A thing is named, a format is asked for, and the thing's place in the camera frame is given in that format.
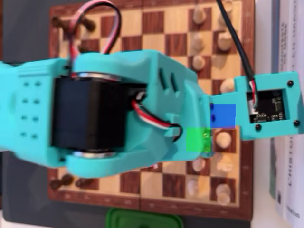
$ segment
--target ventilation slot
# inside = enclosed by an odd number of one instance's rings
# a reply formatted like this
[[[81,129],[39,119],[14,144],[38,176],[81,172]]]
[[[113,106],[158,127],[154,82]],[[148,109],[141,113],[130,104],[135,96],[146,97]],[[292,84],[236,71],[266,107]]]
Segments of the ventilation slot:
[[[173,73],[171,73],[170,80],[171,80],[171,84],[172,84],[172,88],[173,88],[174,92],[178,92],[179,88],[177,86],[176,79],[175,79],[175,76]]]
[[[168,85],[166,83],[165,76],[163,74],[163,70],[162,69],[159,69],[159,71],[158,71],[158,77],[159,77],[159,80],[161,82],[161,86],[162,86],[163,90],[168,89]]]

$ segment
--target turquoise robotic arm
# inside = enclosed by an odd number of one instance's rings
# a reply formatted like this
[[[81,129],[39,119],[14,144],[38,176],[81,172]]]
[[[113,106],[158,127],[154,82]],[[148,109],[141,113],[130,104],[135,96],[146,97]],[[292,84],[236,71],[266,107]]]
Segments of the turquoise robotic arm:
[[[212,156],[208,129],[225,127],[225,105],[235,108],[243,140],[304,132],[295,72],[255,76],[256,112],[266,111],[252,113],[246,77],[234,79],[234,92],[207,95],[193,71],[152,50],[81,54],[74,62],[77,78],[67,76],[68,62],[61,58],[0,68],[0,147],[82,177]],[[138,111],[170,126],[162,129]]]

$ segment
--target dark background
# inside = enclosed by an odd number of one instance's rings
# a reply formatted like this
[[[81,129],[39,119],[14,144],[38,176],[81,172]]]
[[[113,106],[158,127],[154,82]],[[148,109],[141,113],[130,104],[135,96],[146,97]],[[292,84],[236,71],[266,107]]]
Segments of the dark background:
[[[77,0],[3,0],[5,61],[48,58],[49,10]],[[108,208],[52,202],[47,169],[3,153],[3,215],[6,221],[55,228],[104,228]],[[183,216],[185,228],[249,228],[249,222]]]

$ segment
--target green lid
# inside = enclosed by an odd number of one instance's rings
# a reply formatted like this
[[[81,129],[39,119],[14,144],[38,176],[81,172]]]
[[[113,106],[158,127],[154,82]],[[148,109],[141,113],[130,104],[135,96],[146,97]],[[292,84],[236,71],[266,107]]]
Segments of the green lid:
[[[112,208],[106,216],[106,228],[183,228],[180,217]]]

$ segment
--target dark chess piece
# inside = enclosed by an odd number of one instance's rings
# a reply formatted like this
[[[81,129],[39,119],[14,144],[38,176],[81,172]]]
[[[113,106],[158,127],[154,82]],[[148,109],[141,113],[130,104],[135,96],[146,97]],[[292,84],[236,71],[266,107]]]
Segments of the dark chess piece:
[[[94,32],[96,28],[96,24],[94,21],[89,20],[88,18],[82,17],[80,23],[88,30],[89,32]]]
[[[87,47],[83,46],[83,45],[79,45],[78,46],[78,51],[80,53],[87,53],[87,52],[91,52]]]
[[[62,20],[60,20],[58,17],[52,18],[52,25],[55,28],[62,28],[64,33],[68,32],[68,24],[64,23]]]
[[[76,187],[79,187],[79,188],[85,188],[92,183],[93,183],[93,179],[80,178],[76,181],[75,185],[76,185]]]
[[[58,190],[61,186],[68,186],[72,184],[74,177],[71,174],[64,175],[60,180],[52,180],[49,184],[50,188],[54,191]]]

